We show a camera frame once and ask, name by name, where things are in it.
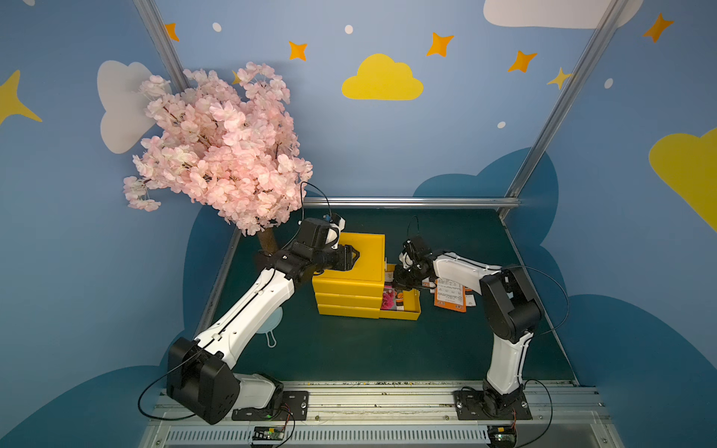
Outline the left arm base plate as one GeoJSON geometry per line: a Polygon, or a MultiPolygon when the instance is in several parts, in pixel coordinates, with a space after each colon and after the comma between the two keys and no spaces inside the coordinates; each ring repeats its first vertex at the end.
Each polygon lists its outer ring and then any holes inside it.
{"type": "Polygon", "coordinates": [[[274,397],[265,408],[233,409],[233,421],[278,421],[280,419],[307,419],[310,393],[306,390],[283,391],[281,396],[274,397]]]}

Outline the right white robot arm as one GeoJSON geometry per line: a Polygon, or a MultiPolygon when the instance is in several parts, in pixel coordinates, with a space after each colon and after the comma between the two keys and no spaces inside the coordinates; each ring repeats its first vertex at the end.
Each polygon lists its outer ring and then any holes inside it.
{"type": "Polygon", "coordinates": [[[403,243],[393,275],[397,289],[416,289],[425,279],[453,281],[478,293],[494,334],[491,364],[484,380],[484,400],[497,409],[518,400],[522,371],[544,307],[520,266],[501,267],[431,250],[415,236],[403,243]]]}

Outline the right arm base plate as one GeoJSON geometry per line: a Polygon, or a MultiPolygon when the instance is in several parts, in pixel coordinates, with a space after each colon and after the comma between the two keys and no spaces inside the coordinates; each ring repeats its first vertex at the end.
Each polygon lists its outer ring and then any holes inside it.
{"type": "Polygon", "coordinates": [[[521,388],[506,395],[463,386],[453,392],[459,420],[532,420],[528,401],[521,388]]]}

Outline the yellow bottom drawer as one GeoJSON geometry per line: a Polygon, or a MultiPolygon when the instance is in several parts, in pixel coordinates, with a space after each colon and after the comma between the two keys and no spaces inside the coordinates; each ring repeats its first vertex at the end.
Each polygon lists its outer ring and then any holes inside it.
{"type": "Polygon", "coordinates": [[[398,291],[386,286],[383,292],[379,317],[382,319],[416,321],[421,315],[420,291],[398,291]]]}

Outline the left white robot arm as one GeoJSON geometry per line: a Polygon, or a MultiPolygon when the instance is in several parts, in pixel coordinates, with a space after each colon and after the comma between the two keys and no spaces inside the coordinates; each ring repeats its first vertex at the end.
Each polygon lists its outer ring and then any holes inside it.
{"type": "Polygon", "coordinates": [[[210,425],[220,422],[240,401],[264,408],[277,384],[261,375],[236,375],[233,367],[269,317],[296,290],[326,270],[352,270],[360,252],[341,245],[345,220],[333,213],[306,218],[288,248],[272,257],[252,287],[213,325],[194,339],[170,347],[167,395],[210,425]]]}

